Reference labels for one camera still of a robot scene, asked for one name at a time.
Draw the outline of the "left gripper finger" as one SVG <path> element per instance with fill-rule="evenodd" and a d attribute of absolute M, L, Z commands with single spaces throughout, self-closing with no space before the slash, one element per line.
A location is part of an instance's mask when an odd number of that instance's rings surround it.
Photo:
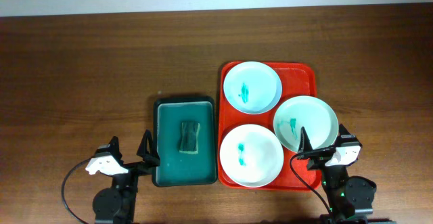
<path fill-rule="evenodd" d="M 119 165 L 122 165 L 122 154 L 120 153 L 119 147 L 119 139 L 117 136 L 113 136 L 113 138 L 109 142 L 109 152 L 113 156 L 113 158 L 117 161 Z"/>
<path fill-rule="evenodd" d="M 152 166 L 160 165 L 160 157 L 157 151 L 157 144 L 152 139 L 152 133 L 150 130 L 146 130 L 141 139 L 141 143 L 137 150 L 137 155 L 142 158 L 146 163 Z"/>

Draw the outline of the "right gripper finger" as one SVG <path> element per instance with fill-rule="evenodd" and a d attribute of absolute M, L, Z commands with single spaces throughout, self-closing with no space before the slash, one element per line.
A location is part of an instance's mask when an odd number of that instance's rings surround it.
<path fill-rule="evenodd" d="M 339 124 L 338 137 L 341 139 L 349 138 L 349 132 L 343 124 Z"/>
<path fill-rule="evenodd" d="M 304 127 L 301 127 L 298 153 L 311 152 L 312 150 L 313 150 L 313 148 L 312 148 L 310 139 L 307 135 L 306 129 Z"/>

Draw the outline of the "light green plate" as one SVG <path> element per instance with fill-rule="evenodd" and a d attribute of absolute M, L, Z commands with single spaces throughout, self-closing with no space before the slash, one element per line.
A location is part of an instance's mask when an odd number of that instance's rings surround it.
<path fill-rule="evenodd" d="M 277 109 L 273 129 L 280 143 L 292 152 L 300 146 L 301 128 L 307 132 L 312 148 L 332 145 L 338 136 L 336 113 L 324 101 L 306 95 L 290 98 Z"/>

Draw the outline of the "green yellow sponge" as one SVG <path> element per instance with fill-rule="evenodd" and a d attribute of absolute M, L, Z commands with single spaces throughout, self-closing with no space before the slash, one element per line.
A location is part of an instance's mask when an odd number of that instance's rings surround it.
<path fill-rule="evenodd" d="M 183 121 L 181 123 L 179 152 L 182 154 L 197 154 L 199 133 L 200 123 L 193 120 Z"/>

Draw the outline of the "white plate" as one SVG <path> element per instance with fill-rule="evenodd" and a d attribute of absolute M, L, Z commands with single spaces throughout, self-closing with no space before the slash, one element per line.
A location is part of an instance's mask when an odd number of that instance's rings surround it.
<path fill-rule="evenodd" d="M 219 160 L 226 175 L 243 187 L 263 187 L 280 174 L 283 148 L 269 129 L 254 124 L 240 125 L 222 140 Z"/>

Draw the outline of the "light blue plate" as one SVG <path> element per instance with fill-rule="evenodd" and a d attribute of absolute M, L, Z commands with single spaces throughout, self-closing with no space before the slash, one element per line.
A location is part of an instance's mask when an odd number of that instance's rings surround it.
<path fill-rule="evenodd" d="M 282 96 L 282 81 L 270 66 L 241 62 L 223 80 L 225 99 L 245 114 L 263 114 L 274 108 Z"/>

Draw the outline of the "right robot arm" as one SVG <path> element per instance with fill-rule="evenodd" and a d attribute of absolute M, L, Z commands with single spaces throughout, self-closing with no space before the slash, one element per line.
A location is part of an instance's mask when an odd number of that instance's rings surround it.
<path fill-rule="evenodd" d="M 339 125 L 338 136 L 330 146 L 313 149 L 304 127 L 295 158 L 307 160 L 306 169 L 321 172 L 321 186 L 327 198 L 320 197 L 327 213 L 320 223 L 367 223 L 373 213 L 377 185 L 364 177 L 349 176 L 347 168 L 358 160 L 362 149 L 357 137 Z"/>

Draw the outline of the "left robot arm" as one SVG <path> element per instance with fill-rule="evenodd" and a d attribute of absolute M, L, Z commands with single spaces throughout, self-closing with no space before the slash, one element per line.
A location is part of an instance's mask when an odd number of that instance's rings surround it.
<path fill-rule="evenodd" d="M 135 215 L 138 181 L 151 175 L 160 166 L 160 157 L 152 133 L 146 130 L 137 150 L 138 162 L 125 163 L 120 153 L 119 139 L 114 136 L 106 145 L 98 147 L 85 170 L 112 178 L 110 187 L 99 191 L 93 199 L 97 224 L 131 224 Z"/>

